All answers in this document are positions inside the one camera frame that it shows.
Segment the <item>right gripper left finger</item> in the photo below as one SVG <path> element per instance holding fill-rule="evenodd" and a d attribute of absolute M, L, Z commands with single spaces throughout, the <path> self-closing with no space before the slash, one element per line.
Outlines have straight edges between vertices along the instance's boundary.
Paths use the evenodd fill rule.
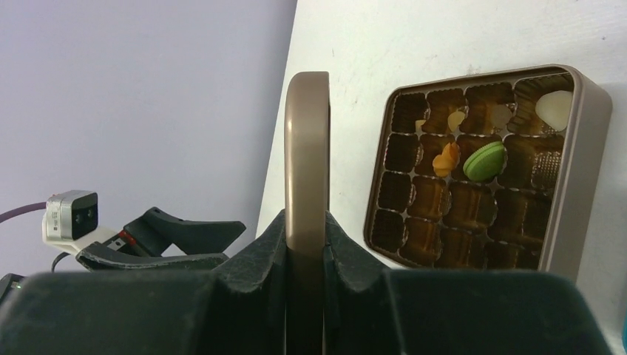
<path fill-rule="evenodd" d="M 35 274 L 1 306 L 3 354 L 282 354 L 285 215 L 212 269 Z"/>

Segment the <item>brown cookie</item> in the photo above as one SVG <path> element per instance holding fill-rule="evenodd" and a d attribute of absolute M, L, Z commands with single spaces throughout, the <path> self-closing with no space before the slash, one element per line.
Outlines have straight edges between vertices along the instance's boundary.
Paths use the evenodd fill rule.
<path fill-rule="evenodd" d="M 454 132 L 458 129 L 461 123 L 466 118 L 467 114 L 465 111 L 456 110 L 450 113 L 447 117 L 447 125 L 448 129 L 451 132 Z"/>

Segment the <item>tan cookie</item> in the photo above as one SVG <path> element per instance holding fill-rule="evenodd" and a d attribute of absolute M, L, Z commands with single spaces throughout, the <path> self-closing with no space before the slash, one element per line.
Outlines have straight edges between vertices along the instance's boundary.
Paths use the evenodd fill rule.
<path fill-rule="evenodd" d="M 512 118 L 512 110 L 506 104 L 493 106 L 489 112 L 489 119 L 494 129 L 505 129 Z"/>

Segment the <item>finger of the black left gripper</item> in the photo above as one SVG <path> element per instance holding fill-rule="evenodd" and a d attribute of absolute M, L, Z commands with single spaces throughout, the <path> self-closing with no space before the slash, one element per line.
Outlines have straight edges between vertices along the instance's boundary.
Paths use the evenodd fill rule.
<path fill-rule="evenodd" d="M 243 232 L 240 221 L 192 221 L 152 207 L 123 227 L 136 245 L 149 256 L 160 256 L 171 245 L 184 254 L 218 254 Z"/>

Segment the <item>beige cookie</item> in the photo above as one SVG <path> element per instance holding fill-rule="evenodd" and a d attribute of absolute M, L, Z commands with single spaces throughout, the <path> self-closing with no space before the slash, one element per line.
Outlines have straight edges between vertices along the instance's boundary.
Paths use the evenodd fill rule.
<path fill-rule="evenodd" d="M 537 100 L 535 113 L 554 131 L 561 132 L 568 125 L 573 96 L 565 90 L 546 93 Z"/>

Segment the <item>orange cookie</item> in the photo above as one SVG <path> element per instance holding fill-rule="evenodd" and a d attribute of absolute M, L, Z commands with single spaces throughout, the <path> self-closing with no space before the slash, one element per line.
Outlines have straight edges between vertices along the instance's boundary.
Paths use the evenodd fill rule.
<path fill-rule="evenodd" d="M 455 142 L 448 143 L 440 155 L 433 159 L 433 171 L 437 177 L 445 178 L 453 171 L 459 162 L 460 149 Z"/>

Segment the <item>gold tin lid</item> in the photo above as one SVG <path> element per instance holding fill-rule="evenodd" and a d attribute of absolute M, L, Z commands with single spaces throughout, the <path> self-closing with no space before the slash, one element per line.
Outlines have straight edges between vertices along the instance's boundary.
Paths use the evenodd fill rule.
<path fill-rule="evenodd" d="M 323 354 L 325 219 L 329 199 L 328 72 L 299 72 L 285 99 L 287 354 Z"/>

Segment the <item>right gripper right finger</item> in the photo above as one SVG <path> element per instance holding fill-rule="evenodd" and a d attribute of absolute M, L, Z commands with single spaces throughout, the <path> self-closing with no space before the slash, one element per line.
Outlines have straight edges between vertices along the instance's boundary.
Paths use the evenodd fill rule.
<path fill-rule="evenodd" d="M 329 354 L 609 354 L 575 285 L 538 271 L 390 268 L 325 221 Z"/>

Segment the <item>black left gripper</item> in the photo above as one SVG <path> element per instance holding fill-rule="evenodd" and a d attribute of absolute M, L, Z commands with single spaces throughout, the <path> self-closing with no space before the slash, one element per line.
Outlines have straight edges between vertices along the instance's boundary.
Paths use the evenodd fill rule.
<path fill-rule="evenodd" d="M 173 257 L 144 257 L 113 250 L 93 243 L 76 255 L 76 260 L 90 271 L 111 270 L 212 270 L 228 260 L 224 253 L 193 254 Z M 24 276 L 5 274 L 0 280 L 0 303 L 22 288 Z"/>

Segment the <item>green cookie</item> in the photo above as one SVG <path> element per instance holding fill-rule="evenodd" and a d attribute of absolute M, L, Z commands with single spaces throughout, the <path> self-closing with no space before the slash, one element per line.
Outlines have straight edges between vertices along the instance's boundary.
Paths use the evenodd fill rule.
<path fill-rule="evenodd" d="M 463 165 L 469 180 L 481 182 L 500 174 L 506 163 L 506 149 L 501 141 L 488 143 L 473 152 Z"/>

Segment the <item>gold cookie tin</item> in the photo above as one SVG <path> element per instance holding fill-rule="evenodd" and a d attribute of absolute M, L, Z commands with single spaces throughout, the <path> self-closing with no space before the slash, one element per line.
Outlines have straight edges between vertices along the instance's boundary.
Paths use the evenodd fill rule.
<path fill-rule="evenodd" d="M 607 91 L 557 64 L 395 90 L 365 244 L 407 267 L 576 280 L 611 112 Z"/>

